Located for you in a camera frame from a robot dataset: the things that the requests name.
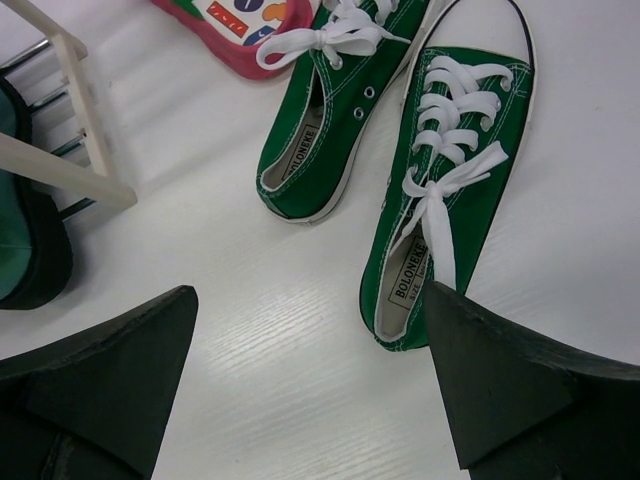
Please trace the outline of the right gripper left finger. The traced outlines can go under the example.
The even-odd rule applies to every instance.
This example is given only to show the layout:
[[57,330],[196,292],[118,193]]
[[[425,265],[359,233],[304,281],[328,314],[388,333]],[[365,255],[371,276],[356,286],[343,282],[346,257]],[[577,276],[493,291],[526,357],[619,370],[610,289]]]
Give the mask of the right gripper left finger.
[[198,306],[179,286],[2,360],[2,478],[151,478]]

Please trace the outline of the green loafer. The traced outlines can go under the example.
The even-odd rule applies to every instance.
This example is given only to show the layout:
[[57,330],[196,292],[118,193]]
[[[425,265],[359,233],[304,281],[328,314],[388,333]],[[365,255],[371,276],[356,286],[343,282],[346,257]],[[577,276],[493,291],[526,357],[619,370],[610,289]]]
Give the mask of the green loafer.
[[30,179],[1,172],[1,308],[39,308],[66,287],[71,243],[53,198]]

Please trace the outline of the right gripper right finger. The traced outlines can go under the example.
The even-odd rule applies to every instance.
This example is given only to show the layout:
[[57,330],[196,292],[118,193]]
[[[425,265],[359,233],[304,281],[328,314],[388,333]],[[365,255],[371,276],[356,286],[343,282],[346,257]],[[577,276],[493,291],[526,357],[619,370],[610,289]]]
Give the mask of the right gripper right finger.
[[636,479],[639,368],[423,290],[458,464],[473,479]]

